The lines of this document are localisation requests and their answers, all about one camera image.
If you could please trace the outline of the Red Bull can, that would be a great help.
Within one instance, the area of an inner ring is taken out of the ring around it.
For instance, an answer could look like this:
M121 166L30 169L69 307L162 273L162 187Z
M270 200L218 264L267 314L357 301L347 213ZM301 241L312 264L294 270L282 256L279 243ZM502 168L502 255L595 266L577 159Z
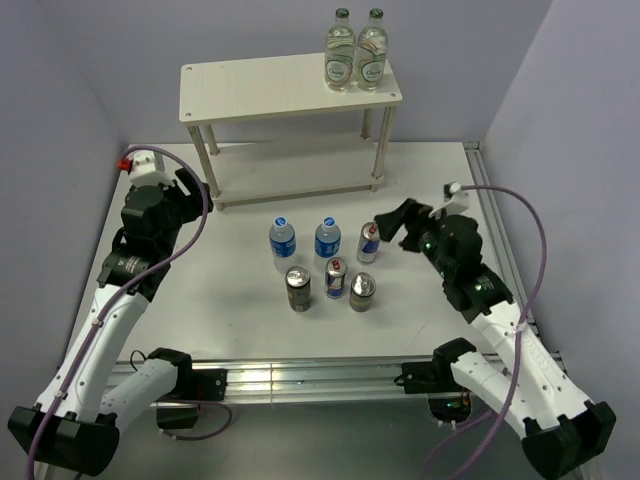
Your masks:
M327 261L324 273L324 288L328 297L337 299L344 295L347 272L348 265L344 259L332 257Z
M367 222L359 234L356 258L360 263L373 263L379 250L380 232L376 222Z

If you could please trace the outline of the blue-label water bottle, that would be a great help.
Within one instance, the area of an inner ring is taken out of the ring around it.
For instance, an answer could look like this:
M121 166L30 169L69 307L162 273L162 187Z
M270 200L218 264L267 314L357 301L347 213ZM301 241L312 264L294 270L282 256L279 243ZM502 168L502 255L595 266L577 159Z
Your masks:
M314 236L314 264L318 271L323 272L329 259L336 257L341 245L341 230L336 220L325 217L317 226Z
M269 229L269 244L276 270L285 274L295 265L297 254L295 229L285 217L274 219Z

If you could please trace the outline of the dark coffee can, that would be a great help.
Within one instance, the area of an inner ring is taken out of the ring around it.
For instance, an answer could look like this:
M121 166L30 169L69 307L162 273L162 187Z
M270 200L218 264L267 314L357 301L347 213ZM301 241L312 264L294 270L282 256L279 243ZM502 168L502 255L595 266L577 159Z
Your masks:
M311 276L302 266L293 266L285 274L285 286L289 305L296 312L304 312L311 306Z
M377 290L375 279L366 272L357 273L350 286L349 305L356 312L365 312L372 306Z

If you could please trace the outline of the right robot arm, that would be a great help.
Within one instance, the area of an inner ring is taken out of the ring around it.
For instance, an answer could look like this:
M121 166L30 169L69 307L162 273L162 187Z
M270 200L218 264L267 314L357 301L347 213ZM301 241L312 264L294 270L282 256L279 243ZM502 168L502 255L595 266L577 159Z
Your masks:
M414 199L374 220L384 242L406 231L401 248L426 256L442 277L449 303L511 370L503 374L472 343L456 338L436 348L429 362L403 364L404 391L466 389L495 412L504 411L529 463L545 479L559 479L600 455L616 422L613 410L580 390L519 320L512 293L482 260L477 222L436 214Z

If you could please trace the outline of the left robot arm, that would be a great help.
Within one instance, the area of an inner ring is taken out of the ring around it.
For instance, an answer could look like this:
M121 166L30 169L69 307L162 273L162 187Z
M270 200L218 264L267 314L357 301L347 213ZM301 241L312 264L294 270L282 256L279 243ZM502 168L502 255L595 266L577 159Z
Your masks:
M191 169L175 175L173 181L131 187L80 333L34 405L15 408L8 420L28 456L29 479L36 463L80 475L102 473L121 435L151 403L165 396L183 399L194 389L191 357L167 348L154 350L131 377L106 388L133 327L172 262L188 250L175 247L182 226L203 226L213 209L208 185Z

